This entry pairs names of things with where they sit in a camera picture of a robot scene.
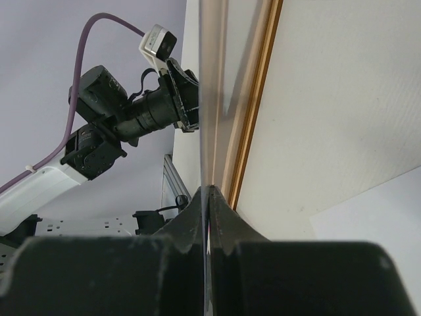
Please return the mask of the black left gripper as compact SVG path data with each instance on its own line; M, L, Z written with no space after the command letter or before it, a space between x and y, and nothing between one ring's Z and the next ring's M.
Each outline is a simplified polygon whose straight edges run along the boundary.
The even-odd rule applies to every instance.
M190 70L183 70L176 59L166 60L172 98L178 114L176 128L184 133L199 129L199 81Z

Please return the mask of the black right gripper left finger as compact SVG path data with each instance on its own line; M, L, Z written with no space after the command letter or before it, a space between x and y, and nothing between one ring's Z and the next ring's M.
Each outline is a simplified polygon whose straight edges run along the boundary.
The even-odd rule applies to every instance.
M204 315L201 187L152 235L26 240L1 281L2 315Z

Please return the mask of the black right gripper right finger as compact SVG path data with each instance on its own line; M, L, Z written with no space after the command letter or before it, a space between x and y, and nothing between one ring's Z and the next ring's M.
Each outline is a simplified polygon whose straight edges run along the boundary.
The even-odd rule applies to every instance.
M390 256L370 242L271 241L208 189L215 315L414 315Z

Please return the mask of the wooden picture frame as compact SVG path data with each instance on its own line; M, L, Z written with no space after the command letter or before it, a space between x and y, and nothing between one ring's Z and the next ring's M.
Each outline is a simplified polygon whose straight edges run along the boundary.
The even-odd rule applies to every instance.
M238 205L282 1L227 1L212 183Z

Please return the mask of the clear acrylic sheet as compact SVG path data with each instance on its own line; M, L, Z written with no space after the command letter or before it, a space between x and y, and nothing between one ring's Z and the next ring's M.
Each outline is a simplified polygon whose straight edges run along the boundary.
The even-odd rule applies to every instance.
M271 1L199 4L201 180L226 198L271 6Z

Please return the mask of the white photo paper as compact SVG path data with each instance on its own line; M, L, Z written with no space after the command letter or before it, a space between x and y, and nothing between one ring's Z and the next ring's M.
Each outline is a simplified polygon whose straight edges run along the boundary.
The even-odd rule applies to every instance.
M320 239L420 243L420 168L310 218Z

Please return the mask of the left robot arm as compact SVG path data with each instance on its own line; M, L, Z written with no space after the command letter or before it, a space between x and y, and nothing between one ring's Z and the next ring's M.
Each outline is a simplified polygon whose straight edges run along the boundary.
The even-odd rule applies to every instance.
M199 81L169 58L157 72L158 88L128 95L103 66L80 78L76 112L87 122L46 165L1 194L1 235L6 236L45 204L94 180L126 157L123 143L167 126L183 132L199 128Z

